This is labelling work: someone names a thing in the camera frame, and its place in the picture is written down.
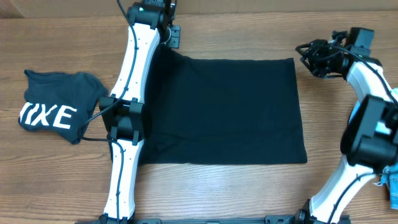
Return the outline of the plain black t-shirt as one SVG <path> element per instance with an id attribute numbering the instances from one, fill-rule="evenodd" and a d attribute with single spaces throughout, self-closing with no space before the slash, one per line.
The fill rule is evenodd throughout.
<path id="1" fill-rule="evenodd" d="M 304 164 L 295 64 L 159 49 L 147 81 L 142 164 Z"/>

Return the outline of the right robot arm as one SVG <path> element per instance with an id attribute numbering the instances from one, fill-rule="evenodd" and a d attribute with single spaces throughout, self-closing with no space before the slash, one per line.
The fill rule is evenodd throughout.
<path id="1" fill-rule="evenodd" d="M 397 94 L 371 57 L 374 31 L 353 27 L 333 31 L 296 47 L 301 62 L 318 78 L 343 78 L 354 90 L 352 110 L 342 135 L 342 157 L 322 189 L 293 215 L 268 215 L 267 223 L 350 223 L 342 213 L 354 196 L 386 166 L 397 163 Z"/>

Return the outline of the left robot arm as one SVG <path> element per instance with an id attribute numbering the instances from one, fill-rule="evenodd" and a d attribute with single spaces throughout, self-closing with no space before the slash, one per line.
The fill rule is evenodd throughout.
<path id="1" fill-rule="evenodd" d="M 137 167 L 146 138 L 143 119 L 147 77 L 161 45 L 179 47 L 180 27 L 172 24 L 176 7 L 176 1 L 140 1 L 122 10 L 128 23 L 123 64 L 110 95 L 99 100 L 112 171 L 108 199 L 98 223 L 134 221 Z"/>

